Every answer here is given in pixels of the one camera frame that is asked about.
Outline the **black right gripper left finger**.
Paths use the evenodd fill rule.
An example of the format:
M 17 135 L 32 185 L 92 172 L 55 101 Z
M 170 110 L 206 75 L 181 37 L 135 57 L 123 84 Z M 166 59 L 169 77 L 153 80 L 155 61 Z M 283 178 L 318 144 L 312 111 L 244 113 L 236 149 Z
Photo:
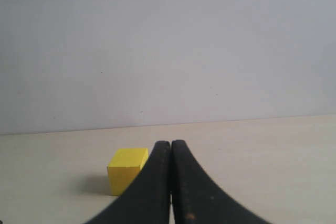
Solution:
M 170 143 L 157 141 L 135 180 L 106 209 L 87 223 L 169 223 Z

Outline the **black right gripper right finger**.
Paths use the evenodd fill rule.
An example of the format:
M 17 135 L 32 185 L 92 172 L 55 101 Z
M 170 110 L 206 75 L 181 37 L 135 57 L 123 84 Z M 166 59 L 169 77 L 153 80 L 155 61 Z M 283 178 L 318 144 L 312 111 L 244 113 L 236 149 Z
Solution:
M 225 193 L 203 170 L 184 140 L 171 145 L 175 223 L 267 223 Z

